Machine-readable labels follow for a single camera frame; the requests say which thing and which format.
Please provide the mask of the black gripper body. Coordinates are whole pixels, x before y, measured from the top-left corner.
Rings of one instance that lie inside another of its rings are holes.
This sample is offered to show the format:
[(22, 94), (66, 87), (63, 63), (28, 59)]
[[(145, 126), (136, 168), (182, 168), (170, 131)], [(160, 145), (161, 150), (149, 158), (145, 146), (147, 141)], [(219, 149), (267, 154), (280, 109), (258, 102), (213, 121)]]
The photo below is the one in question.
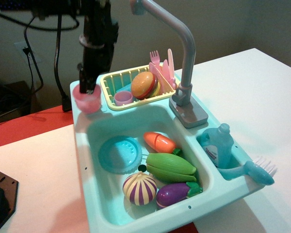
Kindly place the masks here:
[(81, 34), (79, 43), (83, 46), (83, 59), (77, 67), (87, 75), (108, 73), (111, 69), (114, 44), (93, 45), (87, 36)]

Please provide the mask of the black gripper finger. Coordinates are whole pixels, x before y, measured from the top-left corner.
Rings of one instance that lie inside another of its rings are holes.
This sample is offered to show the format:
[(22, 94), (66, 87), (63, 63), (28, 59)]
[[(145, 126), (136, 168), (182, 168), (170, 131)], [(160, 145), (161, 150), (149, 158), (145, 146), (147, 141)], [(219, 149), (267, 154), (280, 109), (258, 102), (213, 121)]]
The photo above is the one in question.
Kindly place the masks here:
[(88, 95), (93, 94), (95, 87), (96, 87), (97, 78), (98, 78), (97, 74), (87, 74), (86, 75), (86, 88), (87, 88), (86, 93)]
[(79, 71), (80, 93), (87, 93), (87, 76), (83, 68)]

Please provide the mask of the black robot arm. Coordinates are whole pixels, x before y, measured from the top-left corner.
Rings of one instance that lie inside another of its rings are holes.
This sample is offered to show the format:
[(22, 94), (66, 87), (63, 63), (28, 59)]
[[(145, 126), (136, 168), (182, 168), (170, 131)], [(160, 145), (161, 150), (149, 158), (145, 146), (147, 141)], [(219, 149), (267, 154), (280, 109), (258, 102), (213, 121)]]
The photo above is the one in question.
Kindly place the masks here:
[(50, 15), (84, 16), (83, 60), (78, 64), (80, 93), (92, 94), (100, 74), (109, 72), (114, 45), (118, 37), (118, 23), (111, 18), (108, 0), (32, 0), (34, 16), (44, 19)]

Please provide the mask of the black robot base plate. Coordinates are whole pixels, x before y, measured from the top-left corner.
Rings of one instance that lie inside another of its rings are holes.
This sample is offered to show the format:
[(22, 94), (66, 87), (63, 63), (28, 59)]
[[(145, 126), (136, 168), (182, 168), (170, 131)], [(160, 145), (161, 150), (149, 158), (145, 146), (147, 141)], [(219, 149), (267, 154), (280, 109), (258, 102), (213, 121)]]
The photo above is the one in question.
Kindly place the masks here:
[(19, 182), (0, 172), (0, 229), (16, 210)]

